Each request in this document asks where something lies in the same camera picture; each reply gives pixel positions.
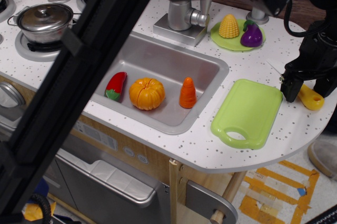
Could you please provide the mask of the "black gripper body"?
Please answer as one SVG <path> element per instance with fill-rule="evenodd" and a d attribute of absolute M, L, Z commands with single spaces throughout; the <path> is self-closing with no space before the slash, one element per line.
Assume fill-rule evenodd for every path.
<path fill-rule="evenodd" d="M 299 56 L 287 63 L 284 81 L 324 80 L 336 78 L 336 19 L 313 22 L 306 32 L 293 33 L 303 37 Z"/>

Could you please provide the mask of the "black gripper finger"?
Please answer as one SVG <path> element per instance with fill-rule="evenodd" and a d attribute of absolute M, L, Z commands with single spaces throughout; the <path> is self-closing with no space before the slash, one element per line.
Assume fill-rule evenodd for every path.
<path fill-rule="evenodd" d="M 281 79 L 281 92 L 286 101 L 290 103 L 294 102 L 303 85 L 303 80 L 296 76 L 288 76 L 285 74 L 282 75 Z"/>
<path fill-rule="evenodd" d="M 336 77 L 324 77 L 317 79 L 314 85 L 314 91 L 323 98 L 329 96 L 336 89 Z"/>

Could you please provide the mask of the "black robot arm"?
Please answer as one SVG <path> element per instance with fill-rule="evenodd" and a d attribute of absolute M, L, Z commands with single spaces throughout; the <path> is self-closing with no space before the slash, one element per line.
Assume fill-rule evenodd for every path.
<path fill-rule="evenodd" d="M 150 0 L 89 0 L 8 141 L 1 143 L 1 223 L 21 223 L 43 173 Z M 246 0 L 277 15 L 290 0 Z M 336 0 L 316 0 L 332 7 Z"/>

